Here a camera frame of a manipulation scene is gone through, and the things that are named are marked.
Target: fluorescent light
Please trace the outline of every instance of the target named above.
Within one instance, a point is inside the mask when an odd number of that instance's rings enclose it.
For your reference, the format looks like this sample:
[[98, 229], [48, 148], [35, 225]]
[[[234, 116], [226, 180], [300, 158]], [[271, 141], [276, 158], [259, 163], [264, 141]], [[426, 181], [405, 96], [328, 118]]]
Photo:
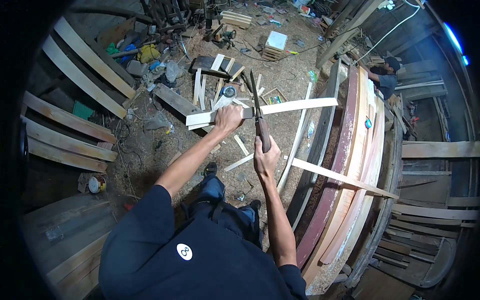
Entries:
[[453, 34], [453, 31], [452, 29], [450, 28], [450, 26], [448, 26], [447, 23], [445, 23], [445, 27], [447, 28], [447, 32], [448, 32], [448, 35], [450, 36], [450, 39], [452, 40], [452, 42], [455, 44], [455, 46], [458, 48], [458, 50], [460, 50], [460, 53], [463, 54], [463, 49], [462, 49], [462, 46], [460, 46], [460, 43], [458, 42], [458, 40], [456, 39], [456, 36]]

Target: navy t-shirt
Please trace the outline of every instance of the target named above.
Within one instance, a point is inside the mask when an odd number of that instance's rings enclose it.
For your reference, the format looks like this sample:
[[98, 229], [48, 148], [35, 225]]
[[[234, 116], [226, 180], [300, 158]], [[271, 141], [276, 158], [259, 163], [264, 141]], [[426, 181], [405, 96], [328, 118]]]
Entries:
[[99, 284], [107, 299], [306, 299], [294, 265], [198, 217], [175, 232], [171, 197], [153, 188], [109, 234]]

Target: black shoe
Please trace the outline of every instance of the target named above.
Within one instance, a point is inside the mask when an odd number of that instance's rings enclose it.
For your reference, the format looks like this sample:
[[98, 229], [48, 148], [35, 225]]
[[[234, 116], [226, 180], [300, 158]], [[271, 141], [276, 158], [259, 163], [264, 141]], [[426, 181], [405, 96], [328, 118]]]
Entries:
[[250, 207], [256, 211], [260, 211], [260, 207], [262, 207], [262, 203], [258, 199], [252, 200], [252, 202], [250, 202]]
[[214, 174], [216, 176], [216, 171], [217, 171], [216, 162], [208, 163], [204, 171], [205, 177], [207, 177], [210, 174]]

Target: cap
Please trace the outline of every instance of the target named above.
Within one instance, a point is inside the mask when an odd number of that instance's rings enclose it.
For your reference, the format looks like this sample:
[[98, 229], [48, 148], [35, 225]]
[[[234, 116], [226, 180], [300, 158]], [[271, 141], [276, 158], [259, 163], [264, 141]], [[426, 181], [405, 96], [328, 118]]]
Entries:
[[393, 56], [386, 57], [384, 58], [384, 61], [388, 63], [390, 67], [393, 68], [393, 72], [397, 72], [398, 70], [400, 70], [400, 63], [396, 60], [395, 57]]

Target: wooden handle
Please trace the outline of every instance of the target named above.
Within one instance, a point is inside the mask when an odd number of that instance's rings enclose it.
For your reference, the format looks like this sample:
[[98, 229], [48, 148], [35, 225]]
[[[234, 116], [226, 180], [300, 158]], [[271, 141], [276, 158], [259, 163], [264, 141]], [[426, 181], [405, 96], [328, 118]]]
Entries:
[[270, 136], [268, 134], [268, 125], [263, 118], [258, 118], [255, 122], [255, 131], [260, 139], [262, 140], [262, 151], [263, 153], [270, 150]]

